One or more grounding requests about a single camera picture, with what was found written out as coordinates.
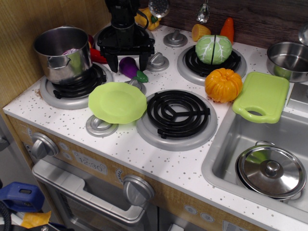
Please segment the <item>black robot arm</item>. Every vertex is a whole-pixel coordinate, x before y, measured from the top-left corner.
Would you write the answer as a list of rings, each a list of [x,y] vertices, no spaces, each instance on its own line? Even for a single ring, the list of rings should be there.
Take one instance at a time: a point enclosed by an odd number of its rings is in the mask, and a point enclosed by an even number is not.
[[[110,69],[118,72],[118,56],[139,56],[139,67],[144,71],[148,58],[154,54],[154,39],[143,27],[135,23],[139,13],[138,0],[107,0],[111,25],[103,29],[97,39],[100,54],[106,58]]]

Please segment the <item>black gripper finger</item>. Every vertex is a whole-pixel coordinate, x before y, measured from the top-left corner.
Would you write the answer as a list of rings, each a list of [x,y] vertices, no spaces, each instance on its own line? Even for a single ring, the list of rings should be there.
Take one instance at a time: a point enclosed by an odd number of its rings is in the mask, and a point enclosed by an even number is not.
[[[107,63],[110,67],[110,69],[117,73],[118,72],[118,57],[117,55],[114,54],[106,54],[105,58],[107,60]]]
[[[139,68],[141,71],[144,71],[146,69],[149,57],[150,57],[150,53],[148,52],[141,53],[139,55]]]

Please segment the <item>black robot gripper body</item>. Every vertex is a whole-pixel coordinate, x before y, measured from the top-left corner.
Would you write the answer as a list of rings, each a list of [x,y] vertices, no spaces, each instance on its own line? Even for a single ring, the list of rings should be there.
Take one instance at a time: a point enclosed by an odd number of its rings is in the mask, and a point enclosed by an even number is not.
[[[101,55],[152,55],[154,43],[151,32],[137,24],[126,29],[107,26],[97,34]]]

